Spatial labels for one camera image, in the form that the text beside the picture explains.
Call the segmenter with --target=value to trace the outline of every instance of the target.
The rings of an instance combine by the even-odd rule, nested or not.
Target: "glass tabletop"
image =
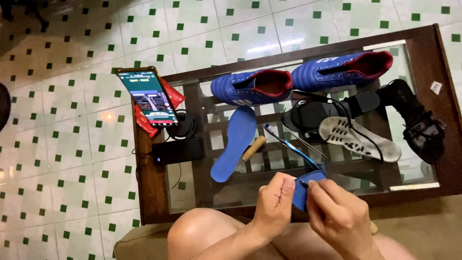
[[[331,56],[340,56],[351,53],[358,53],[365,50],[389,51],[393,55],[393,65],[382,75],[379,80],[365,87],[344,86],[317,92],[335,100],[362,93],[364,91],[374,91],[378,87],[388,84],[394,79],[405,80],[412,91],[413,74],[409,66],[405,41],[382,44],[381,46],[364,47],[362,50],[355,50],[343,53],[333,53]],[[316,59],[294,60],[284,64],[276,64],[263,68],[274,68],[292,72],[296,67],[304,62]],[[396,163],[379,163],[379,160],[361,156],[357,153],[345,149],[343,146],[326,143],[311,143],[314,149],[326,156],[322,158],[313,149],[308,149],[302,145],[296,137],[306,138],[308,134],[293,132],[280,121],[280,115],[284,111],[292,108],[295,100],[253,106],[257,118],[259,118],[255,138],[264,135],[267,138],[265,144],[249,162],[240,165],[232,174],[230,179],[224,183],[217,183],[210,177],[210,169],[217,160],[227,144],[227,124],[236,106],[224,103],[216,104],[210,102],[213,95],[210,91],[211,80],[214,77],[199,79],[198,84],[188,84],[176,87],[186,96],[186,104],[181,104],[179,108],[188,109],[188,92],[184,88],[197,88],[201,95],[202,104],[202,123],[204,130],[201,132],[206,147],[206,158],[201,161],[184,162],[168,165],[167,186],[169,187],[170,212],[185,212],[194,207],[209,208],[231,208],[255,205],[258,196],[258,189],[262,185],[268,184],[273,175],[280,171],[291,174],[295,177],[306,174],[304,161],[301,156],[287,150],[276,138],[263,130],[263,126],[268,123],[276,134],[284,139],[290,140],[296,148],[304,151],[305,154],[317,163],[324,163],[329,179],[335,181],[346,190],[357,194],[371,194],[379,192],[393,192],[403,189],[420,189],[438,186],[434,168],[423,162],[409,147],[403,139],[404,119],[392,107],[386,107],[386,117],[384,120],[376,111],[370,111],[355,118],[355,121],[372,132],[378,134],[377,129],[383,126],[379,132],[382,137],[392,140],[402,151],[401,158]]]

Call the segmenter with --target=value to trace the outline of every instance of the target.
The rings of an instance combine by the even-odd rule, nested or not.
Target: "blue football boot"
[[[285,100],[292,91],[288,71],[262,69],[224,75],[212,81],[212,94],[230,105],[262,105]]]
[[[293,88],[315,92],[331,87],[363,86],[382,76],[392,64],[393,56],[387,51],[313,60],[292,72]]]

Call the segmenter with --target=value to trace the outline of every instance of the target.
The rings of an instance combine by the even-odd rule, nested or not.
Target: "blue insole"
[[[255,112],[248,106],[238,107],[228,123],[228,144],[210,170],[212,179],[216,182],[229,179],[245,149],[254,139],[256,129]]]
[[[294,204],[299,210],[308,212],[306,208],[306,187],[301,184],[300,181],[308,183],[310,180],[320,181],[326,178],[326,171],[324,164],[317,164],[320,170],[310,172],[301,177],[295,179],[295,191],[293,194],[292,204]]]

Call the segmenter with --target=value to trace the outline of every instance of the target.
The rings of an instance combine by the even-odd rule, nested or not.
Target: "tile floor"
[[[0,132],[0,259],[112,259],[115,242],[140,225],[130,99],[113,68],[154,65],[168,75],[439,23],[461,97],[461,7],[462,0],[50,1],[41,8],[45,33],[15,7],[15,22],[0,21],[0,81],[12,97]],[[182,167],[174,208],[194,204],[190,164]],[[178,168],[169,171],[174,183]]]

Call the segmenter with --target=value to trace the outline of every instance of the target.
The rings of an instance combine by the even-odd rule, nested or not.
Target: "white insole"
[[[353,127],[373,140],[382,151],[383,161],[395,162],[401,157],[401,149],[392,141],[380,137],[351,119]],[[360,155],[369,156],[380,160],[380,154],[375,145],[361,136],[350,127],[347,127],[348,119],[344,117],[329,117],[319,125],[319,134],[328,143],[344,146],[346,149]]]

